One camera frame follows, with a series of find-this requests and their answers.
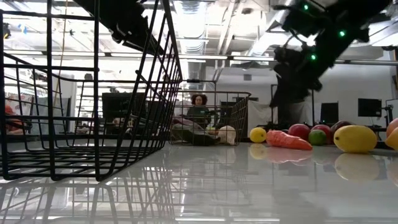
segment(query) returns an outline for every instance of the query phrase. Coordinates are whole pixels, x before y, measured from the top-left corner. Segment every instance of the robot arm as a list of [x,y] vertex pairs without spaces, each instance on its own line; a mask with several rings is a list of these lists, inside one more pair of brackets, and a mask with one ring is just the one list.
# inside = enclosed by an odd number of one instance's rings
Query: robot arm
[[[338,0],[321,7],[312,0],[301,0],[293,6],[275,6],[276,10],[289,10],[282,24],[285,31],[294,37],[316,35],[315,45],[310,47],[303,42],[301,51],[287,49],[287,43],[275,49],[278,64],[274,70],[284,80],[279,80],[279,85],[289,83],[295,86],[289,89],[298,92],[320,91],[322,84],[318,79],[354,40],[369,42],[369,20],[390,4],[392,0]],[[273,99],[272,106],[300,100],[288,97],[300,94],[284,93],[282,89],[286,88],[282,87],[279,95],[286,97]]]

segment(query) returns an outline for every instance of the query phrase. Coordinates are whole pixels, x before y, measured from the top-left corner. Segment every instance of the white wall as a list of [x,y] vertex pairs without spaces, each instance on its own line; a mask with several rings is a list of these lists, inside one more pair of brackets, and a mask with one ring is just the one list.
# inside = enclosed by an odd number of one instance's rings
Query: white wall
[[[388,54],[379,60],[389,60]],[[315,93],[316,103],[339,102],[339,119],[360,125],[372,125],[369,118],[358,117],[358,98],[381,99],[383,106],[392,98],[391,66],[335,65],[321,77],[323,89]],[[385,126],[382,118],[373,118],[374,124]]]
[[[68,74],[61,74],[61,77],[65,78],[71,78],[74,79],[74,75],[68,75]],[[77,82],[70,82],[66,80],[60,81],[60,86],[58,84],[58,78],[52,77],[52,88],[53,91],[60,92],[62,95],[59,93],[53,92],[53,97],[54,99],[57,98],[57,101],[60,100],[60,97],[62,98],[71,98],[70,99],[70,116],[74,117],[75,116],[75,107],[76,107],[76,97],[77,97]],[[69,131],[74,131],[75,127],[75,122],[71,121],[69,125]]]
[[[219,91],[230,91],[231,93],[228,94],[228,101],[234,101],[233,97],[237,97],[237,93],[234,92],[248,92],[251,93],[250,97],[257,97],[259,98],[260,103],[266,103],[268,104],[271,101],[271,84],[264,84],[264,85],[248,85],[248,84],[217,84],[216,86],[217,92]],[[214,94],[207,94],[209,98],[209,103],[214,104]],[[247,96],[247,94],[239,94],[239,97],[244,97]],[[225,93],[219,93],[216,96],[217,103],[219,104],[220,101],[226,101],[227,100],[227,94]]]
[[[388,52],[384,52],[384,56],[378,60],[390,60]],[[264,69],[265,76],[269,77],[272,75],[271,73],[273,72]],[[358,98],[381,99],[385,106],[385,101],[394,96],[391,75],[395,75],[395,69],[392,66],[335,65],[321,77],[323,90],[315,93],[315,103],[338,101],[340,120],[348,120],[360,125],[372,125],[371,119],[358,117]],[[223,76],[223,79],[229,80],[229,82],[217,84],[217,91],[248,91],[252,93],[252,97],[258,97],[261,103],[270,102],[271,84],[276,83],[276,78],[274,82],[246,84],[241,81],[241,78],[233,83],[232,77],[227,74]],[[214,95],[208,97],[209,103],[214,104]],[[220,100],[225,101],[226,95],[218,94],[217,100],[218,103]],[[384,127],[386,125],[385,115],[386,112],[383,111],[382,118],[373,118],[373,123]]]

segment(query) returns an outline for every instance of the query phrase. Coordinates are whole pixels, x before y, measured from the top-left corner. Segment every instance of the green led light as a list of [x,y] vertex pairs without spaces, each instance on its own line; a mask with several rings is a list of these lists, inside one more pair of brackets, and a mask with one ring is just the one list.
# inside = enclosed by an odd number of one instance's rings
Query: green led light
[[346,32],[345,31],[340,31],[339,33],[338,33],[338,35],[340,36],[340,37],[344,37],[345,35],[346,35]]

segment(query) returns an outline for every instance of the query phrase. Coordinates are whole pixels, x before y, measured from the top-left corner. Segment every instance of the yellow lemon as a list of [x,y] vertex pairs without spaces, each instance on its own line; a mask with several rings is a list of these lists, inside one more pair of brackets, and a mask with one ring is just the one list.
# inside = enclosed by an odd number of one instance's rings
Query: yellow lemon
[[335,132],[333,141],[344,152],[367,153],[376,147],[377,136],[368,127],[348,125]]
[[251,144],[249,152],[253,159],[265,159],[267,157],[267,148],[262,144]]
[[386,145],[398,151],[398,128],[395,128],[388,136]]
[[262,143],[267,139],[267,132],[262,128],[253,128],[250,131],[250,140],[254,143]]

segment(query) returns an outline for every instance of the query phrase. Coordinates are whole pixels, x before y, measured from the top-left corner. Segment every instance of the ceiling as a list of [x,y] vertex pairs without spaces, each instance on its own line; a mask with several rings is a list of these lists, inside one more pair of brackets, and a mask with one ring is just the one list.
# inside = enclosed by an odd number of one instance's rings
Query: ceiling
[[[0,8],[5,11],[30,11],[30,12],[46,12],[46,0],[18,0],[6,1],[0,0]],[[266,32],[267,26],[272,22],[272,18],[276,12],[271,10],[271,6],[275,4],[284,4],[284,0],[217,0],[206,1],[205,13],[203,15],[204,34],[197,38],[187,38],[187,34],[198,32],[198,21],[186,20],[180,17],[175,4],[177,1],[170,2],[172,8],[172,17],[176,30],[178,48],[181,54],[184,54],[183,47],[192,42],[204,42],[205,55],[246,55],[253,44],[257,42],[263,35],[266,35],[267,45],[265,56],[272,56],[272,50],[276,45],[283,44],[289,37],[279,32]],[[319,0],[319,3],[328,5],[335,0]],[[154,2],[149,0],[145,4],[144,16],[152,17]],[[53,14],[64,14],[65,11],[69,15],[90,16],[88,12],[74,4],[72,0],[68,1],[66,8],[66,0],[54,0]],[[33,18],[23,16],[4,15],[4,22],[10,24],[11,38],[4,41],[4,50],[7,53],[18,55],[18,57],[30,63],[37,65],[46,65],[47,59],[43,51],[46,51],[46,21],[44,18]],[[161,17],[157,16],[155,20],[155,28],[153,35],[158,38],[161,25]],[[60,65],[60,53],[62,51],[63,38],[65,36],[65,56],[62,65],[64,66],[82,66],[93,67],[93,36],[94,24],[91,21],[67,20],[64,31],[64,20],[53,19],[53,48],[56,53],[53,57],[53,64]],[[380,46],[396,45],[398,38],[398,25],[395,20],[384,21],[373,24],[371,26],[371,34],[375,38],[371,38],[371,45],[354,44],[342,56],[343,59],[377,59],[382,56]],[[299,45],[300,42],[292,40],[290,43],[293,47]],[[140,58],[131,57],[110,57],[119,53],[124,54],[141,54],[140,52],[124,47],[115,43],[109,31],[104,26],[99,26],[99,51],[104,52],[99,57],[99,79],[102,80],[135,80],[135,70],[139,68]],[[214,60],[181,60],[182,72],[185,78],[191,78],[191,65],[199,63],[198,67],[201,72],[197,73],[197,78],[213,79],[218,77],[218,82],[228,83],[235,77],[241,80],[241,76],[250,73],[253,77],[252,84],[268,83],[274,80],[274,77],[264,76],[264,69],[271,67],[269,63],[262,63],[259,66],[248,66],[241,62],[227,62],[223,65],[221,62],[215,63]],[[150,63],[146,63],[143,76],[148,78]],[[84,78],[86,72],[68,72],[62,71],[66,75],[74,75],[76,78]]]

